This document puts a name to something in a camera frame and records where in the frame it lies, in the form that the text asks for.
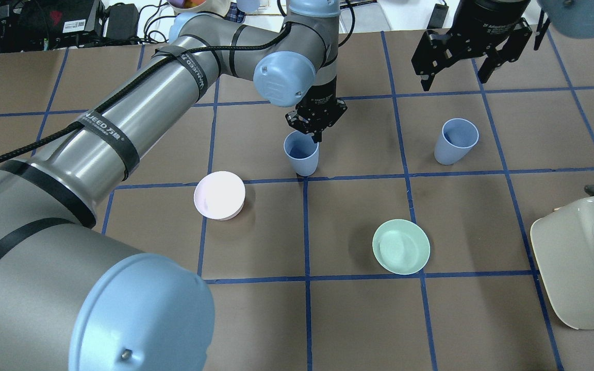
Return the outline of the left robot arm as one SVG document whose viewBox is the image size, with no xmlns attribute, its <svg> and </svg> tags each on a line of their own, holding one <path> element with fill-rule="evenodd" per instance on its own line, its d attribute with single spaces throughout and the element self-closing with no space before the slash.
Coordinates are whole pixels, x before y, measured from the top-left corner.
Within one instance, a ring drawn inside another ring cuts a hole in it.
<svg viewBox="0 0 594 371">
<path fill-rule="evenodd" d="M 66 129 L 0 157 L 0 370 L 203 370 L 206 282 L 93 230 L 96 207 L 217 79 L 290 107 L 335 79 L 338 1 L 289 1 L 279 33 L 175 17 L 150 63 Z"/>
</svg>

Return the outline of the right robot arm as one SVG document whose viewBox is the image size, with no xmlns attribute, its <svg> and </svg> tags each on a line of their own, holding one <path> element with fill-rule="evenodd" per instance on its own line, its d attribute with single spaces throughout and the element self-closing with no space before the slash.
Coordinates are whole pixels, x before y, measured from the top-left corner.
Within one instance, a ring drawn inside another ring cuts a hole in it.
<svg viewBox="0 0 594 371">
<path fill-rule="evenodd" d="M 523 16 L 528 1 L 461 1 L 445 33 L 425 30 L 411 58 L 422 89 L 458 61 L 484 57 L 477 77 L 488 82 L 505 63 L 518 61 L 528 42 L 542 44 L 549 26 L 575 39 L 594 38 L 594 1 L 539 1 L 540 16 L 532 28 Z"/>
</svg>

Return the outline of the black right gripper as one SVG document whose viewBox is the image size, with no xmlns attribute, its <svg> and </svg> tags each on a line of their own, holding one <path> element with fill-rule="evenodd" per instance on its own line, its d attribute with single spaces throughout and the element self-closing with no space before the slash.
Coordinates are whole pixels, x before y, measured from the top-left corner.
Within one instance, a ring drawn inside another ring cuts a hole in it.
<svg viewBox="0 0 594 371">
<path fill-rule="evenodd" d="M 461 60 L 485 57 L 477 77 L 488 82 L 495 70 L 518 61 L 533 33 L 523 18 L 529 1 L 461 1 L 450 30 L 424 31 L 411 58 L 424 92 L 436 74 Z"/>
</svg>

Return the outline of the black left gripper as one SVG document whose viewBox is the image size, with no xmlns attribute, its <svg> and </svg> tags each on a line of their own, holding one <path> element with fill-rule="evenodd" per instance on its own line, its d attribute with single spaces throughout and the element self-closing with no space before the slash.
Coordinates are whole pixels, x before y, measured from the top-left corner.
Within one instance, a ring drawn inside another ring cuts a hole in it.
<svg viewBox="0 0 594 371">
<path fill-rule="evenodd" d="M 285 115 L 292 129 L 303 134 L 311 134 L 314 143 L 322 142 L 322 134 L 333 127 L 347 111 L 343 99 L 336 96 L 337 78 L 322 85 L 314 85 L 295 109 Z"/>
</svg>

